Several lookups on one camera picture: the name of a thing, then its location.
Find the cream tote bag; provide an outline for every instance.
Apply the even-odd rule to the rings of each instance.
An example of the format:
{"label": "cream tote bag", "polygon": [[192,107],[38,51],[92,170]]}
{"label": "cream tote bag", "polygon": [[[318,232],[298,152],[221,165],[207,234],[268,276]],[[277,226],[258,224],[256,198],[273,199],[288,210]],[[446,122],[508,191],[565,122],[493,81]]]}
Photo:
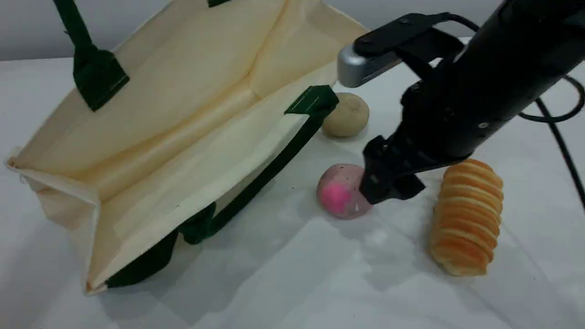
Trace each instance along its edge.
{"label": "cream tote bag", "polygon": [[319,0],[174,0],[111,53],[54,1],[77,88],[6,165],[69,231],[86,294],[232,219],[334,109],[337,53],[367,32]]}

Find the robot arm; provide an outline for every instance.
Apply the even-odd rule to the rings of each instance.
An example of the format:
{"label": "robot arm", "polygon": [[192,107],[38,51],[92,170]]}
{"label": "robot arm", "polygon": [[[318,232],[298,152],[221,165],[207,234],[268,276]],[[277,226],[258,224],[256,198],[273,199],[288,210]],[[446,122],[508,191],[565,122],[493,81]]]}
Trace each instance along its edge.
{"label": "robot arm", "polygon": [[[506,0],[464,47],[433,28],[456,15],[409,14],[358,38],[338,58],[357,87],[403,61],[421,79],[402,96],[402,121],[365,147],[360,191],[372,203],[424,189],[415,173],[461,162],[585,59],[583,0]],[[442,58],[432,68],[428,62]]]}

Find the striped bread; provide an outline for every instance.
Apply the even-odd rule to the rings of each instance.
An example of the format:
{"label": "striped bread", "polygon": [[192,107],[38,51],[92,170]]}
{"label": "striped bread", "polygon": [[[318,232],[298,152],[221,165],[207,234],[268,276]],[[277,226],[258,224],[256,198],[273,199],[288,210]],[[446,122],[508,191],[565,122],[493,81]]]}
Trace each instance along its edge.
{"label": "striped bread", "polygon": [[487,273],[500,235],[503,185],[490,166],[473,159],[445,172],[429,251],[451,275]]}

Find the white table surface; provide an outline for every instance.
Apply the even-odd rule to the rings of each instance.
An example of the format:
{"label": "white table surface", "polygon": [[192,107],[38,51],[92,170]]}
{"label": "white table surface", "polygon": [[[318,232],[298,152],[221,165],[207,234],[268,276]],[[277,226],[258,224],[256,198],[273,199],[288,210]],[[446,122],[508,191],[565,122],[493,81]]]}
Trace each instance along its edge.
{"label": "white table surface", "polygon": [[[0,62],[0,155],[24,145],[73,88],[71,69],[71,59]],[[572,75],[585,82],[585,66]],[[515,118],[475,155],[505,184],[485,277],[446,276],[424,252],[441,170],[420,175],[428,188],[416,198],[358,220],[318,207],[320,175],[335,163],[361,165],[366,142],[399,123],[400,96],[415,81],[400,65],[352,90],[371,108],[358,138],[318,133],[199,257],[178,246],[147,282],[95,297],[82,295],[66,233],[2,167],[0,328],[583,328],[585,215],[544,124]],[[577,95],[561,82],[544,99],[561,113]],[[585,177],[585,114],[559,126]]]}

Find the food item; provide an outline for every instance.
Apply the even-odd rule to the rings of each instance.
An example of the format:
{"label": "food item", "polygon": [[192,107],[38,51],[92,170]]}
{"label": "food item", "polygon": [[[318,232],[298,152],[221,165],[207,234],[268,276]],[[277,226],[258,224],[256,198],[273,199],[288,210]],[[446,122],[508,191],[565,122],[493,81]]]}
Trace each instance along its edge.
{"label": "food item", "polygon": [[340,92],[337,97],[339,104],[325,118],[323,131],[333,137],[354,137],[366,127],[370,108],[358,95]]}
{"label": "food item", "polygon": [[372,205],[361,194],[360,182],[364,168],[355,164],[336,164],[319,180],[317,199],[328,213],[351,220],[365,215]]}
{"label": "food item", "polygon": [[451,275],[485,275],[500,235],[502,179],[473,159],[451,166],[443,178],[429,251]]}

